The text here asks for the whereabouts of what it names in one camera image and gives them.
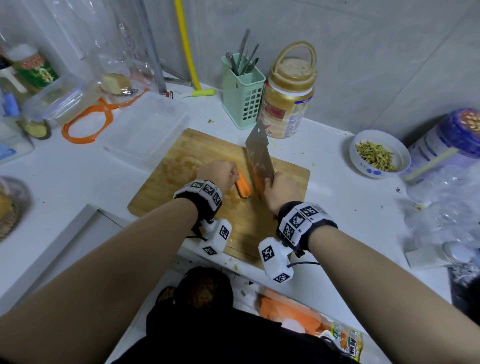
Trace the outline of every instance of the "white bowl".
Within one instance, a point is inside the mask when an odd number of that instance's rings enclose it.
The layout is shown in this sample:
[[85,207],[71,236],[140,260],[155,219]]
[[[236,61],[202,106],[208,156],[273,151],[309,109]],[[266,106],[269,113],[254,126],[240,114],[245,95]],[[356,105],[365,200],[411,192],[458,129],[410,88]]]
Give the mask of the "white bowl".
[[[395,172],[384,172],[365,162],[357,152],[355,146],[360,142],[372,142],[382,144],[386,150],[392,152],[393,164],[396,168]],[[388,178],[396,176],[405,171],[411,162],[410,153],[407,147],[403,145],[397,138],[390,134],[381,132],[380,130],[364,130],[358,133],[350,144],[350,159],[353,165],[363,174],[372,178]]]

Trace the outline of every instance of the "gray tile wall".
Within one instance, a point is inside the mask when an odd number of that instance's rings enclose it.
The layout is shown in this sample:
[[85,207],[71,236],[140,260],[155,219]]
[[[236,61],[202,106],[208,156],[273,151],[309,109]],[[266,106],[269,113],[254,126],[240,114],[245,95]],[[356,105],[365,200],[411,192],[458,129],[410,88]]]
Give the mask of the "gray tile wall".
[[[165,64],[188,75],[172,1],[145,0]],[[267,75],[296,40],[317,51],[309,119],[412,140],[454,108],[480,108],[480,4],[475,0],[183,0],[200,81],[218,88],[220,58],[250,28]]]

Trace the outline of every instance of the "cleaver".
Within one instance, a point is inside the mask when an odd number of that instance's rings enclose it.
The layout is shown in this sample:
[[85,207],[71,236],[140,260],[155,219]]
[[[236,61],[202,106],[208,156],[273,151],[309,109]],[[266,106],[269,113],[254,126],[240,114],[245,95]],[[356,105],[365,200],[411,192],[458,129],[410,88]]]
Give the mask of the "cleaver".
[[262,195],[265,190],[265,179],[273,180],[275,174],[272,160],[268,153],[268,137],[262,121],[257,120],[245,142],[245,146],[247,147],[247,160],[249,168],[253,173],[255,188],[258,194]]

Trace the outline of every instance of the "person's right hand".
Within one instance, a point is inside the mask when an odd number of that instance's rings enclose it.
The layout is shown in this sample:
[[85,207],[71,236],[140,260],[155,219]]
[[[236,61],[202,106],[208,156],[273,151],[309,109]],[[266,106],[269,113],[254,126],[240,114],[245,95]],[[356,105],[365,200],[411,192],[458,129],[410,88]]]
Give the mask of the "person's right hand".
[[265,202],[276,216],[281,207],[287,202],[303,201],[295,181],[287,177],[283,172],[275,173],[273,181],[265,179]]

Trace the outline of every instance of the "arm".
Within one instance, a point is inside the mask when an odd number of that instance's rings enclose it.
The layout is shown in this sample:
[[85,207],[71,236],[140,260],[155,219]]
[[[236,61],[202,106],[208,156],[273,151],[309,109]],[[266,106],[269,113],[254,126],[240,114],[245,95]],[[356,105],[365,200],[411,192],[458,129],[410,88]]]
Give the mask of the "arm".
[[[234,162],[203,166],[199,179],[226,193]],[[128,225],[0,317],[0,357],[14,363],[103,362],[197,221],[178,198]]]
[[[273,213],[301,201],[283,174],[268,181]],[[331,226],[315,230],[309,250],[348,307],[394,363],[478,363],[480,328],[376,250]]]

